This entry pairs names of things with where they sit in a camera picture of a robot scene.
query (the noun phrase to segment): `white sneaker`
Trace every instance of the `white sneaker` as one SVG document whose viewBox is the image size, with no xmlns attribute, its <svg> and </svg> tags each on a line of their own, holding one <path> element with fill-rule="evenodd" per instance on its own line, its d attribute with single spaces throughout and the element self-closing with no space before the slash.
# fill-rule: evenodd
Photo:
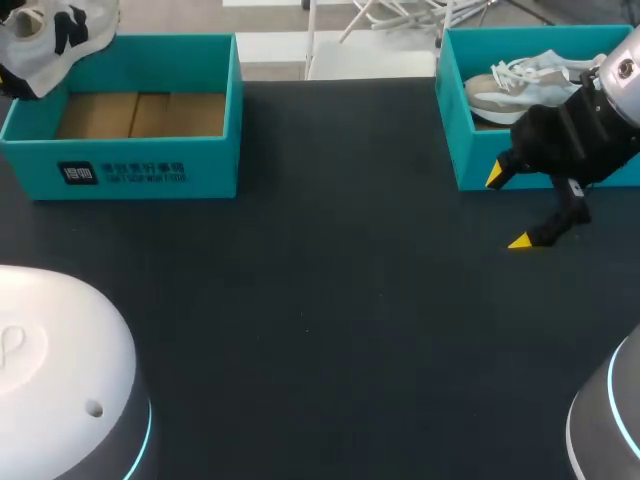
<svg viewBox="0 0 640 480">
<path fill-rule="evenodd" d="M 569 81 L 565 67 L 536 70 L 523 68 L 522 61 L 500 62 L 491 67 L 492 74 L 465 83 L 473 113 L 492 123 L 511 125 L 532 105 L 557 107 L 580 88 Z"/>
<path fill-rule="evenodd" d="M 591 60 L 569 60 L 561 57 L 553 50 L 547 50 L 536 57 L 524 59 L 521 66 L 535 70 L 564 67 L 569 71 L 569 80 L 577 83 L 580 82 L 580 74 L 582 72 L 599 67 L 606 58 L 607 56 L 601 53 Z"/>
<path fill-rule="evenodd" d="M 83 57 L 107 47 L 118 0 L 27 0 L 0 25 L 0 91 L 42 98 Z"/>
</svg>

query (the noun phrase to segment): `black mat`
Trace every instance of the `black mat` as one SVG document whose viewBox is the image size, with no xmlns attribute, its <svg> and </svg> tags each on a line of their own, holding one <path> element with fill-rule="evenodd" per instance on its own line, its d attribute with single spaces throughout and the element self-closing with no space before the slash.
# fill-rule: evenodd
<svg viewBox="0 0 640 480">
<path fill-rule="evenodd" d="M 235 201 L 34 205 L 0 165 L 0 263 L 120 309 L 161 480 L 571 478 L 571 399 L 639 320 L 640 191 L 508 251 L 554 199 L 458 193 L 433 90 L 248 84 Z"/>
</svg>

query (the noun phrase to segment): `glowing blue ring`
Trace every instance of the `glowing blue ring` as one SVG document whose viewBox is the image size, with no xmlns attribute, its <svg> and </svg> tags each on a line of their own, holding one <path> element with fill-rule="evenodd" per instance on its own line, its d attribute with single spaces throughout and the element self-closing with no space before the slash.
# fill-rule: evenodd
<svg viewBox="0 0 640 480">
<path fill-rule="evenodd" d="M 140 447 L 140 452 L 138 452 L 138 456 L 136 457 L 136 461 L 131 465 L 131 469 L 124 476 L 123 480 L 130 480 L 133 474 L 136 472 L 140 462 L 142 461 L 142 457 L 144 457 L 145 450 L 149 445 L 149 438 L 151 438 L 151 421 L 152 421 L 153 413 L 151 412 L 151 401 L 149 400 L 149 423 L 147 424 L 147 433 L 144 436 L 144 442 L 142 442 L 142 447 Z"/>
<path fill-rule="evenodd" d="M 631 448 L 631 450 L 633 450 L 633 453 L 636 454 L 636 457 L 640 459 L 640 448 L 638 448 L 638 446 L 635 444 L 635 442 L 631 438 L 631 435 L 629 435 L 627 428 L 624 426 L 624 423 L 622 422 L 622 417 L 620 417 L 620 412 L 618 412 L 618 407 L 616 406 L 616 401 L 613 398 L 613 363 L 616 361 L 616 357 L 618 356 L 618 352 L 620 351 L 620 348 L 622 347 L 622 345 L 624 345 L 624 342 L 626 341 L 627 339 L 625 338 L 623 342 L 618 346 L 618 348 L 616 348 L 616 351 L 613 352 L 613 356 L 611 357 L 611 362 L 609 362 L 609 371 L 607 372 L 607 392 L 609 393 L 609 403 L 611 404 L 611 411 L 613 412 L 613 418 L 618 424 L 620 433 L 622 433 L 622 436 L 627 441 L 627 445 L 629 445 L 629 448 Z"/>
</svg>

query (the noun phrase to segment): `open box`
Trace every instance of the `open box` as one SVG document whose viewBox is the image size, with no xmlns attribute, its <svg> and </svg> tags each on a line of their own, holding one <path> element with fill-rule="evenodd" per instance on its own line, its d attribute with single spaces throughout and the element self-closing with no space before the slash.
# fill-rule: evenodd
<svg viewBox="0 0 640 480">
<path fill-rule="evenodd" d="M 609 54 L 631 31 L 627 25 L 448 30 L 440 53 L 436 94 L 458 188 L 484 190 L 498 154 L 511 147 L 509 130 L 474 123 L 465 80 L 489 72 L 501 60 L 532 57 L 549 49 L 576 60 Z M 640 161 L 632 160 L 600 185 L 640 185 Z M 505 188 L 545 187 L 551 187 L 548 177 L 533 174 L 517 175 Z"/>
<path fill-rule="evenodd" d="M 242 103 L 234 35 L 118 35 L 14 101 L 1 147 L 33 200 L 230 198 Z"/>
</svg>

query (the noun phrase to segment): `chair leg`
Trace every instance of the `chair leg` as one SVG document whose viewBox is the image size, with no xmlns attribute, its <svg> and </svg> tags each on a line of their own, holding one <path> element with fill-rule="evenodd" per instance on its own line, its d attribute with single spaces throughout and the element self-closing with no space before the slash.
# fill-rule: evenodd
<svg viewBox="0 0 640 480">
<path fill-rule="evenodd" d="M 318 9 L 318 0 L 311 0 L 309 5 L 309 27 L 307 29 L 307 60 L 304 66 L 305 80 L 309 80 L 309 69 L 311 68 L 311 59 L 313 57 L 313 45 L 315 43 L 315 34 L 316 34 L 317 9 Z"/>
<path fill-rule="evenodd" d="M 371 7 L 373 7 L 373 4 L 375 3 L 375 1 L 376 0 L 369 0 L 367 4 L 364 6 L 364 8 L 360 10 L 360 13 L 358 13 L 358 15 L 356 15 L 356 17 L 353 20 L 351 20 L 351 23 L 349 24 L 349 26 L 345 29 L 344 32 L 342 32 L 342 35 L 340 36 L 338 43 L 342 43 L 347 39 L 347 37 L 356 27 L 360 19 L 362 19 L 362 17 L 364 17 L 369 12 L 369 10 L 371 10 Z"/>
</svg>

